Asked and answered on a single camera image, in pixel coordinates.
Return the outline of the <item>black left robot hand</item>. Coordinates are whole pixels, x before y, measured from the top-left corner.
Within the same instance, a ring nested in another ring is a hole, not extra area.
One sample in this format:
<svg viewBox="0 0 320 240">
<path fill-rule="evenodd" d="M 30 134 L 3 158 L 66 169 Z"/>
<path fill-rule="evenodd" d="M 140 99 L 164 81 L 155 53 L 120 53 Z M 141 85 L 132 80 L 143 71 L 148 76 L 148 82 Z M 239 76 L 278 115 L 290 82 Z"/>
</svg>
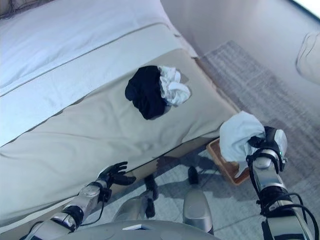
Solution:
<svg viewBox="0 0 320 240">
<path fill-rule="evenodd" d="M 129 186 L 136 181 L 135 176 L 126 176 L 127 161 L 116 163 L 101 171 L 97 177 L 98 181 L 104 181 L 107 188 L 113 184 L 120 186 Z"/>
</svg>

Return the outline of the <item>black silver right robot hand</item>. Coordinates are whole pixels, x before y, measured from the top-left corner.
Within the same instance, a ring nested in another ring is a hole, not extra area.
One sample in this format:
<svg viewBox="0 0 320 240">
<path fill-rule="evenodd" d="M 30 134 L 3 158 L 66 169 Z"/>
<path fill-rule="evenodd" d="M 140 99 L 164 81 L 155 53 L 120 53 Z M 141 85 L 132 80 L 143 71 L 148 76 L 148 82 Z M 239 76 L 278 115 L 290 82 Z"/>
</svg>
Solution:
<svg viewBox="0 0 320 240">
<path fill-rule="evenodd" d="M 270 126 L 264 126 L 264 137 L 252 136 L 247 143 L 257 149 L 260 154 L 264 150 L 271 150 L 276 153 L 280 165 L 287 163 L 285 157 L 288 141 L 285 132 L 282 129 L 276 129 Z"/>
</svg>

